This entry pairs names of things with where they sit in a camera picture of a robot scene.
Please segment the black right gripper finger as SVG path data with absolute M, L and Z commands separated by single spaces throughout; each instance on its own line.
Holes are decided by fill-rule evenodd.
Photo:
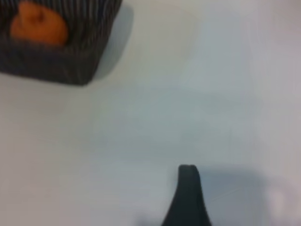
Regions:
M 211 226 L 195 165 L 180 165 L 178 181 L 162 226 Z

